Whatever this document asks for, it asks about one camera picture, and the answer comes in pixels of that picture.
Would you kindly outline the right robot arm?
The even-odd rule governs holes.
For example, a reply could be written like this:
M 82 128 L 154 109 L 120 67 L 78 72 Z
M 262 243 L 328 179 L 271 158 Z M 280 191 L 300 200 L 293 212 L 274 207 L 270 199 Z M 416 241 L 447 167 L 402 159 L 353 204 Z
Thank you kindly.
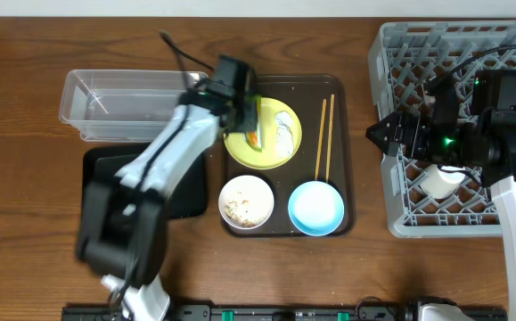
M 472 84 L 474 123 L 457 124 L 457 95 L 447 73 L 428 81 L 435 100 L 431 116 L 394 111 L 366 130 L 384 154 L 438 167 L 475 167 L 489 188 L 502 228 L 509 292 L 507 317 L 516 320 L 516 70 L 484 70 Z

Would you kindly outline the light blue bowl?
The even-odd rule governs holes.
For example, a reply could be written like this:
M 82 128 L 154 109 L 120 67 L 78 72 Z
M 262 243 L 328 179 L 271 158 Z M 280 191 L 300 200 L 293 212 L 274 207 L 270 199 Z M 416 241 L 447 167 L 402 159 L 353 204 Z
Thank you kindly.
M 288 200 L 291 223 L 303 234 L 325 236 L 336 231 L 345 216 L 339 192 L 321 181 L 299 185 Z

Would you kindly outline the rice food scraps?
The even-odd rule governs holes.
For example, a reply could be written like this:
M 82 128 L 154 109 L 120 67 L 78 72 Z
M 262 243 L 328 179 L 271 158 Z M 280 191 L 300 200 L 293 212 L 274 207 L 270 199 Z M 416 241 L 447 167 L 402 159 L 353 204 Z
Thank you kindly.
M 233 193 L 226 199 L 224 211 L 237 226 L 253 227 L 262 221 L 259 208 L 242 192 Z

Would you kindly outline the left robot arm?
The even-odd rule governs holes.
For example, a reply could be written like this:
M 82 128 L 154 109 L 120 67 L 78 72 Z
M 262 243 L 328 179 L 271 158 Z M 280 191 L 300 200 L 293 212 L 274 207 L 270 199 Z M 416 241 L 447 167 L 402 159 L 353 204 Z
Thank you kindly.
M 188 86 L 172 120 L 134 160 L 111 177 L 94 176 L 83 190 L 76 256 L 113 276 L 104 320 L 161 320 L 168 299 L 158 280 L 165 258 L 168 201 L 192 164 L 220 133 L 258 127 L 257 73 L 220 56 L 212 78 Z

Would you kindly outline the white bowl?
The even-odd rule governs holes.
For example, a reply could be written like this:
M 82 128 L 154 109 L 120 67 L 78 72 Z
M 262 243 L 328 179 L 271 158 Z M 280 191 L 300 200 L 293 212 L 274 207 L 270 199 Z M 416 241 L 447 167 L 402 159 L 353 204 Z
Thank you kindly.
M 262 221 L 253 227 L 241 227 L 235 225 L 235 223 L 227 217 L 224 211 L 225 201 L 233 193 L 242 192 L 245 193 L 250 200 L 255 204 L 261 211 Z M 241 230 L 256 229 L 259 226 L 264 225 L 271 217 L 274 210 L 274 193 L 269 184 L 262 178 L 242 175 L 229 180 L 222 188 L 218 196 L 218 209 L 220 211 L 222 219 L 226 222 L 229 227 L 237 228 Z

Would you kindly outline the small white cup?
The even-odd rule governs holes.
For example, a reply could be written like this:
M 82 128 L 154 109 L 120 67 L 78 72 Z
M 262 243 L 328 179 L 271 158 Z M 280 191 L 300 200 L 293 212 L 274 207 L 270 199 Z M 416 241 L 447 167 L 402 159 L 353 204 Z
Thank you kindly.
M 424 173 L 426 177 L 420 183 L 424 193 L 433 199 L 445 199 L 452 194 L 466 178 L 463 168 L 452 166 L 429 165 Z

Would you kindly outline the green snack wrapper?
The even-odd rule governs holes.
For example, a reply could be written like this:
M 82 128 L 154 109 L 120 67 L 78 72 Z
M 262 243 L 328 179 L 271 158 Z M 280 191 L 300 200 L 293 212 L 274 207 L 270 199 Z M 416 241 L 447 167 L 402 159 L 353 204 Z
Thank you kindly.
M 262 144 L 262 136 L 261 136 L 261 97 L 259 96 L 254 103 L 255 105 L 255 115 L 256 115 L 256 127 L 252 132 L 247 132 L 245 134 L 245 141 L 249 145 L 250 148 L 257 152 L 261 152 L 263 150 Z

